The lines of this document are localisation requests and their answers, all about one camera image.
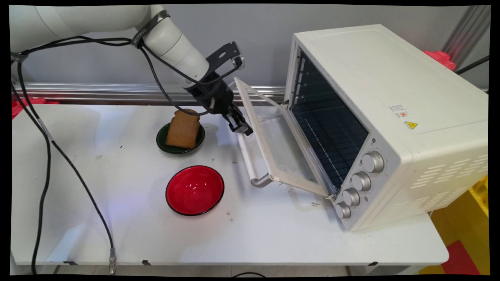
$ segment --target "toast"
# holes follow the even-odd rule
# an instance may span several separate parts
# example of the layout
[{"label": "toast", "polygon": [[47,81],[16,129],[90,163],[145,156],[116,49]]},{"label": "toast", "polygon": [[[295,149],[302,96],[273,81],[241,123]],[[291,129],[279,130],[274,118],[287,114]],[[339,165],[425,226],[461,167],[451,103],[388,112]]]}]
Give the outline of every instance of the toast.
[{"label": "toast", "polygon": [[[197,113],[192,109],[185,109],[186,111]],[[175,112],[175,116],[170,122],[168,128],[168,135],[166,136],[166,145],[192,149],[196,146],[196,136],[200,128],[200,117],[189,115],[180,110]]]}]

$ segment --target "black cable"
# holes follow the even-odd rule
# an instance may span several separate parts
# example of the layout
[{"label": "black cable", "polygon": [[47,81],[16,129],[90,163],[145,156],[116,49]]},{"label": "black cable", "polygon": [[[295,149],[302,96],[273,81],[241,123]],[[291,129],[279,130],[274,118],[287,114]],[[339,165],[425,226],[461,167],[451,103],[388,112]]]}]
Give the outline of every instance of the black cable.
[{"label": "black cable", "polygon": [[[17,74],[19,76],[19,84],[21,85],[21,89],[22,89],[22,93],[24,95],[24,99],[26,100],[29,108],[31,109],[31,111],[33,113],[33,115],[38,120],[40,120],[40,122],[42,124],[42,120],[40,119],[40,116],[38,115],[37,111],[33,107],[32,103],[31,103],[31,101],[30,101],[30,99],[28,97],[28,93],[27,93],[26,87],[25,87],[25,82],[24,82],[24,79],[23,79],[22,67],[23,67],[23,64],[21,62],[18,62],[17,63]],[[42,129],[41,124],[39,124],[35,120],[35,118],[30,114],[30,112],[28,111],[28,109],[26,108],[26,106],[23,104],[23,101],[21,100],[21,98],[17,94],[16,89],[14,87],[14,84],[11,83],[11,86],[12,86],[12,91],[14,92],[14,95],[16,96],[16,98],[19,101],[19,103],[22,105],[22,108],[26,111],[26,113],[30,117],[31,121],[33,121],[35,123],[35,125],[37,126],[37,128],[43,134],[43,136],[45,138],[45,142],[47,142],[47,144],[48,144],[48,147],[47,147],[47,155],[48,155],[48,157],[47,157],[47,176],[46,176],[46,179],[45,179],[45,187],[43,188],[42,196],[40,198],[40,209],[39,209],[39,212],[38,212],[38,215],[39,215],[39,217],[38,217],[38,230],[37,230],[37,234],[36,234],[35,248],[33,250],[33,257],[31,259],[31,271],[32,271],[32,273],[34,275],[36,275],[37,274],[37,270],[36,270],[36,267],[35,267],[35,263],[36,263],[37,254],[38,254],[38,247],[39,247],[39,244],[40,244],[40,237],[41,237],[41,234],[42,234],[42,220],[43,220],[44,201],[45,201],[45,196],[46,196],[47,189],[49,187],[49,181],[50,181],[50,166],[51,166],[51,153],[50,152],[51,152],[51,149],[50,149],[49,137],[47,135],[48,132],[45,132]],[[85,184],[84,179],[82,178],[82,176],[78,172],[78,169],[75,167],[75,165],[73,165],[73,163],[71,162],[71,160],[68,158],[68,156],[66,156],[66,154],[64,153],[64,151],[57,145],[57,143],[56,143],[55,140],[52,140],[52,144],[57,149],[57,151],[59,151],[59,153],[62,155],[62,157],[64,157],[64,159],[66,159],[66,161],[68,162],[68,164],[71,166],[71,168],[73,169],[73,171],[75,172],[75,174],[80,179],[81,184],[85,188],[85,191],[87,192],[88,196],[90,197],[90,200],[92,201],[92,204],[93,204],[95,210],[97,211],[97,214],[99,215],[99,217],[100,217],[100,219],[102,221],[102,224],[104,225],[104,228],[106,229],[106,233],[107,233],[107,237],[109,238],[109,244],[111,246],[111,249],[114,248],[113,238],[111,237],[110,229],[108,228],[108,225],[106,224],[106,221],[105,221],[103,215],[101,214],[101,210],[99,210],[99,207],[97,206],[97,203],[94,200],[94,197],[92,196],[89,188]]]},{"label": "black cable", "polygon": [[155,57],[157,60],[159,60],[162,64],[168,66],[169,68],[171,68],[173,71],[175,71],[176,73],[178,73],[182,77],[186,78],[187,80],[189,80],[189,81],[191,81],[191,82],[193,82],[195,84],[204,85],[204,86],[211,85],[211,84],[213,84],[213,83],[221,80],[222,78],[230,75],[231,73],[235,72],[236,70],[238,70],[242,66],[242,63],[240,63],[238,66],[235,66],[233,69],[229,70],[228,72],[226,72],[223,75],[215,78],[212,81],[209,81],[209,82],[200,82],[200,81],[196,81],[193,78],[187,76],[186,74],[184,74],[181,71],[179,71],[177,68],[175,68],[172,65],[170,65],[170,63],[164,61],[161,57],[159,57],[157,54],[155,54],[155,52],[153,52],[152,50],[150,50],[150,48],[148,48],[148,46],[143,45],[142,47],[144,47],[144,49],[146,49],[153,57]]},{"label": "black cable", "polygon": [[42,235],[42,221],[44,218],[44,201],[45,201],[45,196],[47,194],[47,190],[49,189],[49,182],[51,177],[51,144],[49,142],[49,137],[47,136],[45,131],[38,124],[38,122],[35,120],[33,115],[30,113],[30,111],[26,108],[25,104],[21,100],[21,97],[18,95],[18,92],[16,91],[14,84],[11,82],[10,85],[12,87],[12,92],[14,93],[15,98],[21,104],[22,109],[28,114],[29,118],[31,119],[31,121],[33,121],[38,130],[40,130],[41,134],[43,135],[43,138],[45,139],[45,143],[47,144],[47,172],[45,176],[45,185],[43,187],[43,191],[40,197],[40,204],[38,209],[38,229],[36,231],[36,242],[34,244],[33,256],[31,257],[31,272],[33,273],[33,275],[36,275],[37,269],[35,267],[35,262],[37,260],[38,247],[40,245],[40,237]]},{"label": "black cable", "polygon": [[462,73],[464,73],[466,71],[469,71],[469,70],[477,67],[478,65],[483,64],[483,63],[485,63],[485,62],[487,62],[489,60],[490,60],[490,55],[487,55],[487,56],[483,57],[482,59],[480,59],[480,60],[478,60],[476,62],[473,62],[473,63],[467,65],[466,67],[463,67],[463,68],[455,71],[455,73],[458,74],[458,75],[460,75],[460,74],[462,74]]},{"label": "black cable", "polygon": [[[109,43],[107,41],[125,41],[124,43]],[[68,45],[75,45],[75,44],[82,44],[82,43],[99,43],[99,44],[102,44],[102,45],[107,45],[107,46],[126,46],[126,45],[130,45],[132,41],[128,38],[103,38],[103,39],[92,39],[92,38],[89,38],[89,37],[86,37],[86,36],[75,36],[75,37],[71,37],[71,38],[66,38],[66,39],[60,39],[60,40],[56,40],[56,41],[52,41],[50,43],[47,43],[47,44],[44,44],[44,45],[41,45],[41,46],[38,46],[38,47],[35,47],[35,48],[31,48],[31,49],[28,49],[28,50],[25,50],[23,52],[21,52],[21,54],[23,55],[29,55],[33,52],[36,52],[36,51],[40,51],[40,50],[45,50],[45,49],[50,49],[50,48],[56,48],[56,47],[61,47],[61,46],[68,46]],[[178,110],[188,114],[188,115],[194,115],[194,116],[202,116],[202,115],[205,115],[205,114],[208,114],[208,113],[211,113],[213,111],[212,108],[208,109],[207,111],[205,112],[202,112],[202,113],[193,113],[193,112],[189,112],[183,108],[181,108],[180,106],[178,106],[170,97],[169,95],[165,92],[165,90],[163,89],[162,87],[162,84],[160,83],[160,80],[158,79],[157,75],[156,75],[156,72],[155,72],[155,69],[153,67],[153,64],[151,63],[151,60],[148,56],[148,54],[142,49],[140,48],[141,52],[144,54],[144,56],[146,57],[146,60],[149,64],[149,67],[151,68],[151,72],[153,73],[153,76],[154,76],[154,79],[156,80],[156,83],[158,84],[158,87],[160,88],[162,94],[166,97],[166,99]],[[183,77],[186,77],[187,79],[197,83],[197,84],[202,84],[202,85],[205,85],[205,83],[201,83],[201,82],[198,82],[192,78],[190,78],[189,76],[185,75],[184,73],[180,72],[178,69],[176,69],[175,67],[171,66],[170,64],[168,64],[167,62],[163,61],[159,56],[157,56],[156,54],[154,54],[151,50],[149,50],[149,52],[151,52],[158,60],[160,60],[162,63],[166,64],[167,66],[169,66],[170,68],[172,68],[172,70],[174,70],[175,72],[179,73],[180,75],[182,75]],[[210,85],[214,82],[217,82],[219,81],[220,79],[228,76],[229,74],[231,74],[232,72],[236,71],[237,69],[239,68],[238,67],[235,67],[233,70],[225,73],[223,76],[220,76],[219,78],[217,79],[214,79],[213,81],[211,81],[210,83],[206,83],[207,85]]]},{"label": "black cable", "polygon": [[212,112],[212,109],[209,108],[207,111],[205,112],[202,112],[202,113],[193,113],[193,112],[189,112],[183,108],[181,108],[180,106],[178,106],[170,97],[169,95],[165,92],[165,90],[163,89],[163,86],[162,86],[162,83],[160,83],[160,80],[158,80],[158,76],[156,75],[156,71],[155,71],[155,68],[153,66],[153,63],[151,62],[151,59],[150,57],[148,56],[148,53],[146,53],[146,51],[143,49],[143,48],[139,48],[139,50],[144,54],[144,56],[146,57],[146,60],[147,60],[147,63],[149,64],[149,67],[151,68],[151,72],[153,73],[153,77],[154,77],[154,80],[156,81],[156,84],[158,84],[158,87],[160,89],[160,91],[163,93],[163,95],[165,96],[165,98],[178,110],[186,113],[186,114],[189,114],[189,115],[195,115],[195,116],[202,116],[202,115],[205,115],[205,114],[209,114]]},{"label": "black cable", "polygon": [[262,275],[260,273],[257,273],[257,272],[243,272],[243,273],[240,273],[240,274],[236,274],[235,276],[233,276],[233,278],[238,277],[238,276],[242,276],[242,275],[245,275],[245,274],[255,274],[255,275],[258,275],[260,277],[264,277],[265,278],[264,275]]},{"label": "black cable", "polygon": [[76,174],[76,176],[80,179],[80,182],[83,185],[83,187],[85,188],[85,191],[87,192],[88,197],[90,197],[90,200],[92,201],[92,204],[94,205],[94,208],[97,211],[97,214],[99,215],[99,218],[102,221],[102,224],[106,228],[107,237],[109,238],[109,244],[111,245],[111,248],[114,248],[115,245],[113,244],[113,238],[111,237],[110,229],[108,228],[108,225],[106,224],[106,221],[104,220],[103,214],[99,210],[99,207],[97,207],[97,203],[94,200],[94,197],[92,196],[89,188],[85,184],[84,179],[80,175],[80,172],[78,172],[77,167],[75,167],[75,165],[73,165],[73,162],[71,162],[71,160],[68,158],[68,156],[66,156],[66,153],[64,153],[64,151],[59,147],[59,145],[56,143],[55,140],[52,141],[52,144],[54,145],[55,149],[57,149],[57,151],[59,151],[59,153],[61,153],[62,157],[64,157],[64,159],[66,159],[67,163],[71,166],[71,168],[73,168],[73,171]]},{"label": "black cable", "polygon": [[106,43],[108,41],[126,41],[127,42],[126,44],[120,43],[118,46],[125,46],[125,45],[129,45],[130,44],[130,39],[128,39],[128,38],[102,38],[102,39],[92,39],[92,38],[89,38],[89,39],[83,39],[83,40],[78,40],[78,41],[62,42],[62,41],[70,40],[70,39],[75,39],[75,38],[78,38],[78,37],[79,36],[68,38],[68,39],[56,40],[55,42],[59,42],[59,43],[50,42],[50,43],[47,43],[45,45],[41,45],[41,46],[38,46],[38,47],[35,47],[35,48],[31,48],[29,50],[25,50],[25,51],[21,52],[21,54],[23,54],[23,55],[29,55],[29,54],[31,54],[33,52],[40,51],[40,50],[45,50],[45,49],[50,49],[50,48],[55,48],[55,47],[62,47],[62,46],[69,46],[69,45],[76,45],[76,44],[83,44],[83,43]]}]

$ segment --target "gray wall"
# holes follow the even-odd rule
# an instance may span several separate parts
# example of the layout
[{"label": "gray wall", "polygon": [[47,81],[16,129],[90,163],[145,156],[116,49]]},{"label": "gray wall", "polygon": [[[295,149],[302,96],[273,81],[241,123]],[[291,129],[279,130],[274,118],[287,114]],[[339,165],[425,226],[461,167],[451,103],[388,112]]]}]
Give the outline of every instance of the gray wall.
[{"label": "gray wall", "polygon": [[[246,68],[234,75],[250,85],[267,86],[285,85],[293,33],[382,24],[421,50],[438,51],[467,10],[467,6],[325,4],[173,4],[165,7],[204,56],[225,43],[236,41],[245,56]],[[88,36],[131,38],[135,33],[130,29]],[[154,65],[163,84],[176,84],[166,66],[158,62]],[[224,65],[219,73],[231,67]],[[143,55],[131,46],[89,43],[42,50],[25,61],[23,73],[28,82],[154,84]]]},{"label": "gray wall", "polygon": [[[490,27],[477,42],[477,45],[472,49],[467,58],[463,61],[461,68],[466,67],[473,62],[476,62],[490,54]],[[488,89],[489,87],[490,62],[487,61],[481,65],[460,75],[465,80],[471,82],[480,89]]]}]

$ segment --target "oven door handle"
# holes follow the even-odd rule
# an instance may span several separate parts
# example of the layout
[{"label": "oven door handle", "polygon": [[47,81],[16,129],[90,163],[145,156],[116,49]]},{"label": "oven door handle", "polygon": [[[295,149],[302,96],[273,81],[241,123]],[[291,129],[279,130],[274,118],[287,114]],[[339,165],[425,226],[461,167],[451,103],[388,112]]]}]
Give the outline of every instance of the oven door handle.
[{"label": "oven door handle", "polygon": [[257,170],[255,169],[252,155],[250,155],[248,151],[247,139],[245,137],[245,134],[243,133],[238,134],[238,143],[239,147],[241,148],[241,154],[243,155],[243,161],[245,162],[246,171],[248,172],[248,176],[250,177],[251,185],[261,189],[267,186],[268,184],[272,183],[273,179],[271,178],[269,173],[266,173],[261,178],[257,177]]}]

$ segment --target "warning label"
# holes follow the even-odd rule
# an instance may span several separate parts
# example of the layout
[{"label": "warning label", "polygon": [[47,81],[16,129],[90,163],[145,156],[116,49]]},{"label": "warning label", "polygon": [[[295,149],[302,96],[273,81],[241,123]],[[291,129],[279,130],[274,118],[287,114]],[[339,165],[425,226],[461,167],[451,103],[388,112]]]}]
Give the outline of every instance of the warning label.
[{"label": "warning label", "polygon": [[401,104],[389,106],[389,108],[398,118],[408,117],[408,111]]},{"label": "warning label", "polygon": [[408,122],[408,121],[405,121],[404,122],[406,124],[406,126],[408,126],[408,128],[410,129],[415,129],[415,127],[418,125],[417,123],[413,123],[413,122]]}]

